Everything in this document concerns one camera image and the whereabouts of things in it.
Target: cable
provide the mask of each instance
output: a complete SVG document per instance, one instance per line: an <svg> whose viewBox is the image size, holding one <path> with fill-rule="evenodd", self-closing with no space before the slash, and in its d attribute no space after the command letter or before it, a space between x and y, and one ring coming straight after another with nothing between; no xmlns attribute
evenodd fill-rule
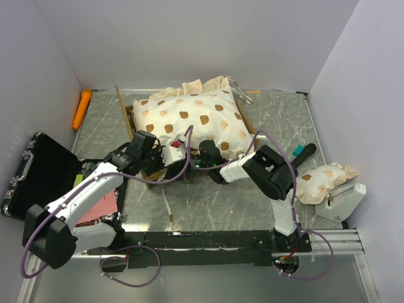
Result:
<svg viewBox="0 0 404 303"><path fill-rule="evenodd" d="M293 248L293 251L292 251L288 256L281 257L280 259L281 259L281 260L287 260L287 259L289 259L291 256L293 256L296 252L297 252L297 246L295 246L295 248Z"/></svg>
<svg viewBox="0 0 404 303"><path fill-rule="evenodd" d="M26 258L27 258L29 248L30 248L30 246L32 245L32 242L33 242L34 238L36 238L36 236L38 235L38 233L39 233L39 232L42 230L42 228L47 224L47 222L49 222L49 220L50 220L51 218L53 218L53 216L57 215L64 207L66 207L67 204L69 204L78 194L80 194L80 193L82 192L82 190L84 190L84 188L86 188L87 186L89 186L92 182L95 182L96 180L98 180L98 179L100 179L100 178L102 178L102 177L107 177L107 176L110 176L110 175L120 175L120 176L123 176L123 177L127 177L127 178L129 178L129 179L133 179L133 180L137 180L137 181L144 182L144 183L149 183L149 184L156 184L156 185L167 184L167 183L170 183L170 182L172 182L172 181L174 181L174 180L180 178L180 176L186 171L187 166L188 166L188 165L191 163L191 161L192 161L192 160L191 160L191 152L190 152L192 132L193 132L193 126L191 125L191 126L188 127L187 131L185 132L185 136L189 133L188 141L187 141L187 145L186 145L186 153L187 153L186 163L184 164L184 167L182 168L182 170L181 170L175 177L173 177L173 178L171 178L171 179L169 179L169 180L164 180L164 181L150 181L150 180L145 180L145 179L142 179L142 178L135 177L135 176L133 176L133 175L124 174L124 173L122 173L122 172L107 172L107 173L104 173L104 174L100 174L100 175L98 175L98 176L96 176L96 177L93 177L93 178L89 179L88 181L85 181L85 183L84 183L82 186L78 187L69 197L67 197L67 198L64 200L64 203L60 204L60 205L59 205L48 217L46 217L46 218L44 219L44 221L42 221L42 223L34 230L34 232L32 233L31 237L28 239L27 243L25 244L25 247L24 247L24 250L23 250L23 256L22 256L22 258L21 258L21 264L20 264L20 273L21 273L21 275L22 275L24 278L33 278L33 277L37 276L39 273L41 273L41 272L47 267L47 264L45 264L43 267L39 268L38 271L36 271L35 273L33 273L33 274L31 274L31 275L27 274L26 271L25 271L25 260L26 260ZM285 163L286 163L287 167L289 168L289 171L290 171L290 173L291 173L291 175L292 175L292 182L293 182L293 191L292 191L292 199L291 199L292 215L293 215L294 221L297 222L297 214L296 214L296 209L295 209L296 174L295 174L295 172L294 172L294 170L293 170L292 164L290 163L288 157L286 156L285 152L282 150L282 148L280 147L280 145L278 144L278 142L276 142L276 140L275 140L274 138L272 138L272 136L271 136L269 133L267 133L266 131L264 131L264 130L259 130L259 131L257 131L257 133L254 135L254 137L252 138L251 144L249 145L248 149L246 150L246 154L248 154L249 151L251 150L251 148L253 147L254 142L255 142L255 139L256 139L256 137L257 137L257 135L258 135L259 133L265 134L266 137L275 145L275 147L277 148L277 150L279 151L279 153L281 154L281 156L282 156L283 159L285 160ZM224 163L223 165L218 165L218 166L216 166L216 167L207 167L207 168L205 168L204 170L206 170L206 169L217 169L217 168L223 167L223 166L228 165L228 164L229 164L229 163L227 162L227 163ZM324 273L322 273L322 274L320 274L320 275L318 275L318 276L314 276L314 277L304 277L304 276L288 275L288 274L284 273L281 269L279 269L279 267L277 267L276 265L275 265L275 267L276 267L278 270L280 270L280 273L282 273L282 274L284 274L284 275L287 275L287 276L290 276L290 277L292 277L292 278L294 278L294 279L298 279L298 280L317 280L317 279L320 279L320 278L324 277L325 275L327 275L327 274L331 271L331 269L332 269L332 267L333 267L333 262L334 262L334 253L333 253L333 249L332 249L332 247L331 247L330 242L328 242L327 239L326 239L323 235L321 235L320 233L315 232L315 231L313 231L313 230L306 230L306 231L302 232L299 224L296 224L296 228L297 228L297 232L298 232L299 237L302 237L303 235L308 234L308 233L312 233L312 234L318 235L319 237L321 237L321 238L325 241L325 243L327 243L327 245L328 245L328 247L329 247L329 249L330 249L330 253L331 253L330 265L328 266L327 270L326 270ZM146 246L144 246L144 248L153 251L153 252L157 255L157 258L158 258L157 252L155 252L152 248L146 247ZM159 258L158 258L158 266L159 266L159 268L158 268L158 270L157 270L157 274L158 274L158 272L160 271L160 259L159 259ZM120 280L118 280L118 279L115 279L115 278L113 278L113 277L110 277L110 278L111 278L112 280L115 280L115 281L118 282L118 283L122 283L122 284L124 284L124 285L127 284L127 286L130 286L130 287L146 286L146 285L150 284L152 281L154 281L154 279L155 279L155 277L153 277L152 280L150 281L150 283L147 282L147 283L145 283L145 284L142 284L141 286L134 286L134 285L128 284L128 283L126 283L126 282L122 282L122 281L120 281Z"/></svg>
<svg viewBox="0 0 404 303"><path fill-rule="evenodd" d="M186 148L187 160L186 160L186 163L185 163L185 165L184 165L184 168L183 168L175 177L173 177L173 178L171 178L171 179L169 179L169 180L164 180L164 181L150 181L150 180L145 180L145 179L142 179L142 178L135 177L135 176L133 176L133 175L124 174L124 173L122 173L122 172L107 172L107 173L104 173L104 174L100 174L100 175L98 175L98 176L96 176L96 177L93 177L93 178L91 178L91 179L89 179L89 180L87 180L87 181L83 181L83 185L80 186L80 187L78 187L75 191L73 191L73 192L71 193L71 195L68 196L68 197L64 200L64 203L63 203L63 204L60 204L60 205L59 205L48 217L46 217L46 218L44 219L44 221L42 221L42 222L39 224L39 226L33 231L31 237L28 239L27 243L25 244L25 247L24 247L24 250L23 250L23 255L22 255L22 257L21 257L21 264L20 264L20 273L21 273L21 276L22 276L23 278L26 278L26 279L31 279L31 278L37 276L39 273L41 273L41 272L48 266L47 264L44 264L44 265L43 265L42 267L40 267L35 273L32 273L32 274L26 273L26 271L25 271L25 260L26 260L26 258L27 258L27 255L28 255L28 252L29 252L29 248L31 247L33 240L36 238L36 236L38 236L39 232L40 232L40 231L43 229L43 227L49 222L50 219L52 219L54 216L56 216L64 207L66 207L67 204L69 204L75 197L77 197L77 195L79 195L79 194L82 192L82 190L84 190L85 188L87 188L87 186L89 186L91 183L97 181L98 179L101 179L101 178L103 178L103 177L107 177L107 176L110 176L110 175L121 175L121 176L123 176L123 177L127 177L127 178L130 178L130 179L133 179L133 180L137 180L137 181L144 182L144 183L149 183L149 184L156 184L156 185L159 185L159 184L167 184L167 183L170 183L170 182L172 182L172 181L177 180L178 178L180 178L180 176L181 176L181 175L185 172L185 170L187 169L187 166L188 166L189 161L190 161L190 159L191 159L191 155L190 155L190 153L189 153L189 147L190 147L190 145L191 145L191 136L192 136L192 130L193 130L193 128L194 128L194 127L191 125L191 126L188 127L188 129L187 129L187 131L186 131L186 134L189 133L189 136L188 136L188 142L187 142L187 148Z"/></svg>
<svg viewBox="0 0 404 303"><path fill-rule="evenodd" d="M128 257L124 258L124 257L113 256L113 257L105 258L104 260L102 260L102 261L100 262L101 275L102 275L102 276L106 276L107 278L109 278L109 279L111 279L111 280L113 280L113 281L115 281L115 282L117 282L117 283L120 283L120 284L122 284L122 285L128 286L128 287L144 287L144 286L147 286L147 285L151 284L151 282L153 282L154 280L156 280L158 274L160 273L160 269L161 269L161 267L162 267L161 261L160 261L160 256L157 254L156 250L152 249L151 247L144 246L144 245L127 246L127 247L120 248L120 249L118 249L117 251L124 251L124 250L131 249L131 248L144 248L144 249L148 249L149 251L151 251L151 252L156 256L156 259L157 259L157 270L156 270L155 274L153 275L153 277L152 277L150 280L148 280L146 283L143 283L143 284L130 284L130 283L124 282L124 281L122 281L122 280L120 280L120 279L117 279L117 278L115 278L114 276L109 275L108 273L106 273L106 272L102 269L102 265L103 265L106 261L109 261L109 260L125 260L125 261L128 261Z"/></svg>
<svg viewBox="0 0 404 303"><path fill-rule="evenodd" d="M241 99L244 99L244 101L246 101L248 104L251 104L251 102L253 101L250 97L248 97L245 93L243 93L239 87L239 85L237 84L236 81L234 81L233 79L229 79L229 81L233 82L235 87L237 88L237 91L239 93L239 96Z"/></svg>
<svg viewBox="0 0 404 303"><path fill-rule="evenodd" d="M125 147L127 147L129 145L129 142L125 142L124 144L122 144L120 147L117 148L117 150L122 151Z"/></svg>
<svg viewBox="0 0 404 303"><path fill-rule="evenodd" d="M274 138L272 138L272 136L271 136L267 131L259 130L259 131L257 131L256 134L252 137L251 143L250 143L250 145L248 146L248 149L246 150L245 154L247 155L247 154L250 152L251 148L253 148L255 139L257 138L257 136L258 136L260 133L263 133L263 134L275 145L275 147L277 148L277 150L279 151L279 153L280 153L281 156L283 157L283 159L284 159L284 161L285 161L285 163L286 163L287 167L289 168L289 171L290 171L290 173L291 173L291 175L292 175L293 188L292 188L292 199L291 199L291 201L290 201L290 204L292 205L292 216L293 216L294 222L298 222L298 221L297 221L297 214L296 214L296 207L295 207L295 199L296 199L296 174L295 174L295 171L294 171L294 169L293 169L293 167L292 167L292 164L290 163L290 161L289 161L289 159L288 159L288 156L286 156L285 152L283 151L282 147L280 147L279 143L278 143ZM216 166L216 167L205 167L205 168L202 169L202 170L217 169L217 168L219 168L219 167L223 167L223 166L228 165L228 164L229 164L229 162L227 162L227 163L225 163L225 164L223 164L223 165L218 165L218 166ZM297 280L307 280L307 281L308 281L308 280L317 280L317 279L320 279L320 278L324 277L325 275L327 275L327 274L331 271L331 269L332 269L332 267L333 267L333 265L334 265L334 252L333 252L333 248L331 247L330 242L328 242L328 240L327 240L323 235L321 235L320 233L315 232L315 231L313 231L313 230L306 230L306 231L302 232L302 230L301 230L301 228L300 228L300 225L299 225L298 223L296 223L296 229L297 229L297 234L298 234L299 238L302 237L302 236L305 235L305 234L312 233L312 234L318 235L320 238L322 238L322 239L325 241L325 243L327 244L328 248L330 249L330 253L331 253L331 261L330 261L330 264L328 265L328 268L326 269L326 271L325 271L324 273L322 273L322 274L320 274L320 275L318 275L318 276L314 276L314 277L288 275L288 274L284 273L284 272L283 272L279 267L277 267L276 265L275 265L275 268L277 268L277 269L280 271L280 273L282 273L283 275L289 276L289 277L294 278L294 279L297 279Z"/></svg>

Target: green object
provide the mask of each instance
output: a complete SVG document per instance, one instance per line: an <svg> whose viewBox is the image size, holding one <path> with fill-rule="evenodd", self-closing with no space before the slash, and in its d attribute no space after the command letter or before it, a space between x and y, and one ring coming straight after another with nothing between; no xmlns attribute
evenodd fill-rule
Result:
<svg viewBox="0 0 404 303"><path fill-rule="evenodd" d="M303 148L304 148L304 147L303 147L302 145L299 145L299 146L295 149L295 151L293 152L293 156L295 156L295 157L299 156L300 153L302 152Z"/></svg>
<svg viewBox="0 0 404 303"><path fill-rule="evenodd" d="M78 184L82 183L84 180L84 176L83 175L76 175L76 180L74 180L74 186L76 187Z"/></svg>

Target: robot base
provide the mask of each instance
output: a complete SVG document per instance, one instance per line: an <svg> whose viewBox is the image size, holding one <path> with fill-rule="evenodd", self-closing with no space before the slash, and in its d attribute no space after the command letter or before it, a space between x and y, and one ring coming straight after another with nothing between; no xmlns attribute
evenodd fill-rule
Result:
<svg viewBox="0 0 404 303"><path fill-rule="evenodd" d="M275 230L126 232L124 238L125 247L140 243L156 249L164 266L251 263L255 266L272 266L273 253L291 253L296 245L298 253L311 252L308 235L298 238L295 232L286 237ZM99 248L87 253L111 254ZM149 251L130 249L128 268L155 265L155 256Z"/></svg>

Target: pillow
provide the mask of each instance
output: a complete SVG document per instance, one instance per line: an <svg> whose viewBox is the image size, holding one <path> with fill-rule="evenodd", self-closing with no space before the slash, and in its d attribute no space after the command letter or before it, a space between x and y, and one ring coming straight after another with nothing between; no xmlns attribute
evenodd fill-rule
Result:
<svg viewBox="0 0 404 303"><path fill-rule="evenodd" d="M308 170L305 175L297 178L296 198L303 204L319 204L330 196L330 189L357 175L349 165L342 168L337 163Z"/></svg>
<svg viewBox="0 0 404 303"><path fill-rule="evenodd" d="M135 100L133 118L136 129L153 133L162 145L172 144L178 134L184 134L193 124L191 148L199 148L203 140L213 140L227 159L244 153L251 143L230 86L204 93Z"/></svg>

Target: briefcase handle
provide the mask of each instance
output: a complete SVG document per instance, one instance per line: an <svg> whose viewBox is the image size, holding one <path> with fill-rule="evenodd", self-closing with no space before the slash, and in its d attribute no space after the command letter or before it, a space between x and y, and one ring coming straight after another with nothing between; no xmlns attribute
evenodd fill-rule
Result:
<svg viewBox="0 0 404 303"><path fill-rule="evenodd" d="M24 166L23 172L21 175L16 175L15 177L11 178L11 183L16 184L19 181L22 181L25 179L25 177L28 174L28 171L30 170L32 161L33 161L33 153L30 152L29 150L26 150L23 152L23 158L24 160L28 160Z"/></svg>

